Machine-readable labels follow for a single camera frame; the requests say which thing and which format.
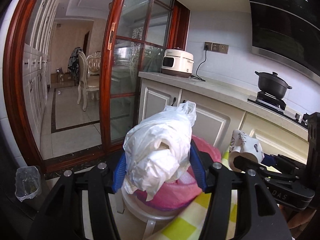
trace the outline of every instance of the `white tile wall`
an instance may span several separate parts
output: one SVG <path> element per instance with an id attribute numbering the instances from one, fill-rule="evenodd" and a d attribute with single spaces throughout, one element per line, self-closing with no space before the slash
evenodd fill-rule
<path id="1" fill-rule="evenodd" d="M 9 119 L 7 116 L 7 111 L 4 103 L 4 94 L 3 94 L 3 55 L 4 55 L 4 45 L 10 25 L 10 21 L 12 19 L 12 15 L 14 10 L 18 4 L 19 0 L 12 0 L 10 5 L 7 8 L 4 16 L 0 19 L 0 133 L 5 138 L 6 146 L 8 150 L 11 152 L 12 157 L 14 157 L 18 166 L 23 167 L 27 166 L 23 157 L 21 156 L 21 152 L 17 146 L 17 143 L 12 134 L 12 130 L 10 127 Z"/>
<path id="2" fill-rule="evenodd" d="M 253 55 L 251 14 L 244 12 L 191 12 L 186 51 L 194 56 L 193 73 L 205 59 L 204 42 L 229 45 L 228 54 L 207 52 L 207 61 L 198 74 L 259 91 L 258 72 L 277 72 L 292 90 L 287 105 L 300 113 L 320 112 L 320 86 L 297 71 L 275 61 Z"/>

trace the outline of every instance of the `wall outlet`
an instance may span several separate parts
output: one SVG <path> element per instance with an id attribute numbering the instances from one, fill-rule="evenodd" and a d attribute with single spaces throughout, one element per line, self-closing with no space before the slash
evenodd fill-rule
<path id="1" fill-rule="evenodd" d="M 219 52 L 221 52 L 221 53 L 227 54 L 228 49 L 229 49 L 229 46 L 226 44 L 220 44 L 220 46 L 219 46 Z"/>
<path id="2" fill-rule="evenodd" d="M 211 48 L 212 48 L 212 42 L 205 42 L 204 43 L 204 50 L 211 50 Z"/>
<path id="3" fill-rule="evenodd" d="M 219 48 L 220 48 L 220 44 L 218 44 L 218 43 L 212 43 L 212 49 L 211 49 L 211 51 L 216 51 L 216 52 L 218 52 L 218 51 L 219 51 Z"/>

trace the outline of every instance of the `rice cooker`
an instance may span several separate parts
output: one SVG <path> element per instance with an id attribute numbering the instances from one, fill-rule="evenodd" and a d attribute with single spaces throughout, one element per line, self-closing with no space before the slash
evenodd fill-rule
<path id="1" fill-rule="evenodd" d="M 161 72 L 177 77 L 189 77 L 192 74 L 193 55 L 179 49 L 167 49 L 164 52 Z"/>

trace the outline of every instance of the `yellow checkered cloth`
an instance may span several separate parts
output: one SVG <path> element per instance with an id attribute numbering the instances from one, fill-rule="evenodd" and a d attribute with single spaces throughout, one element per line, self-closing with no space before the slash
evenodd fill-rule
<path id="1" fill-rule="evenodd" d="M 229 152 L 225 152 L 221 162 L 228 165 Z M 210 202 L 210 194 L 201 193 L 164 229 L 151 235 L 147 240 L 198 240 Z M 230 217 L 226 240 L 232 239 L 236 230 L 237 191 L 231 192 Z"/>

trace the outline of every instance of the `metal screw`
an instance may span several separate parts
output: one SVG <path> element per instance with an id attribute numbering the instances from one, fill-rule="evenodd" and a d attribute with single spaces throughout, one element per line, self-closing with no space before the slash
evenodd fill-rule
<path id="1" fill-rule="evenodd" d="M 106 167 L 107 167 L 106 163 L 99 163 L 98 164 L 98 169 L 100 169 L 100 170 L 104 170 Z"/>
<path id="2" fill-rule="evenodd" d="M 71 170 L 66 170 L 64 173 L 63 173 L 64 176 L 66 177 L 70 177 L 72 175 L 72 171 Z"/>
<path id="3" fill-rule="evenodd" d="M 249 170 L 247 171 L 247 173 L 248 173 L 249 176 L 251 176 L 251 177 L 256 176 L 256 171 L 254 171 L 253 169 L 249 169 Z"/>
<path id="4" fill-rule="evenodd" d="M 221 163 L 213 163 L 212 167 L 214 167 L 215 169 L 219 170 L 222 168 L 222 164 Z"/>

